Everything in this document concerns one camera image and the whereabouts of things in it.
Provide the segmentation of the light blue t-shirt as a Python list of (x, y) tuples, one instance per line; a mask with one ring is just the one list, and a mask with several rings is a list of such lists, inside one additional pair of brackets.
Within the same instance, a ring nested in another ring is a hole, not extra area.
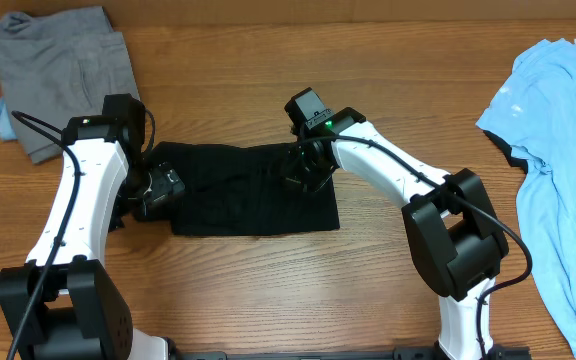
[(476, 125), (525, 173), (516, 207), (532, 276), (576, 358), (576, 40), (520, 54)]

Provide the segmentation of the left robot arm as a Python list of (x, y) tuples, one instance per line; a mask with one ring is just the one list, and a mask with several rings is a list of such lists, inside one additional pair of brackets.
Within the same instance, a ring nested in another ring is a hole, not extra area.
[(0, 306), (15, 359), (178, 359), (173, 340), (138, 330), (105, 268), (109, 232), (130, 212), (146, 214), (182, 195), (167, 164), (144, 158), (152, 113), (131, 94), (104, 98), (99, 115), (73, 117), (63, 129), (21, 111), (13, 117), (63, 152), (46, 225), (20, 267), (0, 272)]

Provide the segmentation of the blue cloth under trousers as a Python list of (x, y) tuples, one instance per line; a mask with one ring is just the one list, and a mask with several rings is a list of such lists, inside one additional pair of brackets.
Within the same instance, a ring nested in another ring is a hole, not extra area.
[(2, 142), (17, 140), (17, 136), (11, 125), (9, 112), (3, 98), (0, 98), (0, 140)]

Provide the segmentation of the black t-shirt with logo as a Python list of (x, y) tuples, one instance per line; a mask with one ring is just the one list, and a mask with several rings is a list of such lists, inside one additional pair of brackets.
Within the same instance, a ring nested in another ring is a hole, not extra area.
[(155, 210), (136, 210), (139, 222), (168, 221), (175, 235), (276, 236), (340, 228), (331, 181), (312, 192), (292, 190), (279, 175), (284, 144), (240, 148), (161, 142), (149, 156), (169, 163), (183, 195)]

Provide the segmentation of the folded grey trousers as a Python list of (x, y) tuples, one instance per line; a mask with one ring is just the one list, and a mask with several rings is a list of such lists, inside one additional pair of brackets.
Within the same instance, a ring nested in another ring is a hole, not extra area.
[(9, 112), (58, 129), (77, 116), (99, 115), (104, 97), (139, 97), (123, 34), (101, 6), (0, 20), (0, 87)]

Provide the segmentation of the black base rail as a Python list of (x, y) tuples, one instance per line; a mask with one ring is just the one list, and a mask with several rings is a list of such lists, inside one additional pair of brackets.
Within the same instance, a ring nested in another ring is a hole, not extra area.
[(391, 351), (301, 352), (227, 354), (225, 352), (177, 353), (176, 360), (446, 360), (438, 344), (432, 347), (399, 347)]

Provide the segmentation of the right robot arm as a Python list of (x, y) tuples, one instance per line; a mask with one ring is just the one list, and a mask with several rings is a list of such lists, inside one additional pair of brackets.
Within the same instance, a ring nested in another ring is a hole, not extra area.
[(337, 169), (353, 173), (400, 208), (413, 264), (439, 297), (439, 359), (501, 356), (489, 333), (488, 292), (508, 243), (480, 178), (429, 166), (384, 138), (362, 114), (327, 108), (310, 88), (284, 107), (295, 147), (280, 167), (300, 192), (323, 188)]

